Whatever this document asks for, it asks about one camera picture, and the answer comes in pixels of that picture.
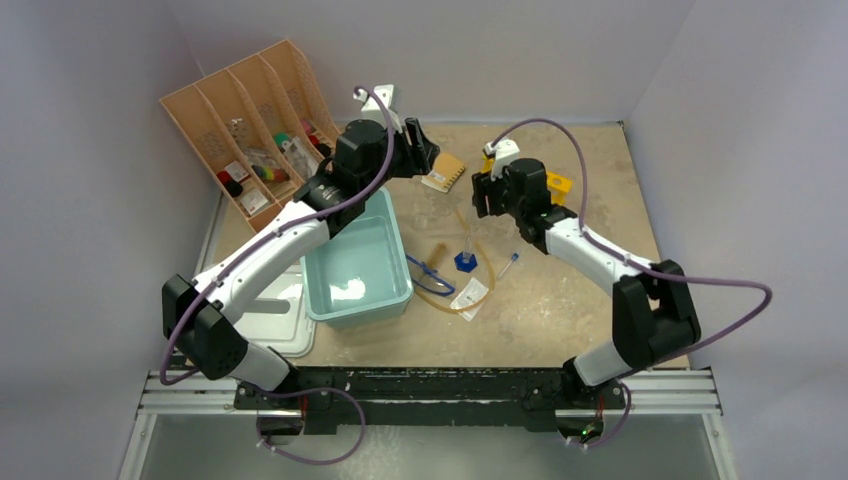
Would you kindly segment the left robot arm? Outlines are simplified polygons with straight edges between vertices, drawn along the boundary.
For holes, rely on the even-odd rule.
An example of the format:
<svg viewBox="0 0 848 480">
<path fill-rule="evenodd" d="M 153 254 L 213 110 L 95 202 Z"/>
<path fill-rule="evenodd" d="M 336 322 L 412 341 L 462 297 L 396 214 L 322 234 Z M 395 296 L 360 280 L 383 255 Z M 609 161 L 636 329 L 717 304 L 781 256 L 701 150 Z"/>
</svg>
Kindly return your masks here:
<svg viewBox="0 0 848 480">
<path fill-rule="evenodd" d="M 441 153 L 419 121 L 400 128 L 355 120 L 337 137 L 332 154 L 279 214 L 223 262 L 193 279 L 173 275 L 162 286 L 167 346 L 159 380 L 173 352 L 209 380 L 231 377 L 259 388 L 272 408 L 297 399 L 293 366 L 281 354 L 244 337 L 235 327 L 249 303 L 303 256 L 337 236 L 365 210 L 367 200 L 393 178 L 428 175 Z"/>
</svg>

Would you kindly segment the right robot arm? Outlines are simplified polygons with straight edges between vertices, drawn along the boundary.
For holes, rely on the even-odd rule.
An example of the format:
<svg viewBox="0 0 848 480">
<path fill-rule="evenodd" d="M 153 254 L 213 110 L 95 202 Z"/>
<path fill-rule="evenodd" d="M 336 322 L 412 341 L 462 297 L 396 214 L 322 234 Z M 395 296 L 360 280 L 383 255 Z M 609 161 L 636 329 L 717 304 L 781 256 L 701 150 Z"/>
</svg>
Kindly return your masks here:
<svg viewBox="0 0 848 480">
<path fill-rule="evenodd" d="M 689 288 L 675 279 L 680 265 L 634 259 L 581 228 L 576 212 L 553 202 L 541 161 L 515 160 L 499 178 L 476 173 L 472 190 L 479 217 L 510 215 L 527 243 L 571 264 L 611 298 L 610 340 L 563 365 L 561 392 L 569 404 L 584 407 L 607 382 L 660 363 L 700 340 Z"/>
</svg>

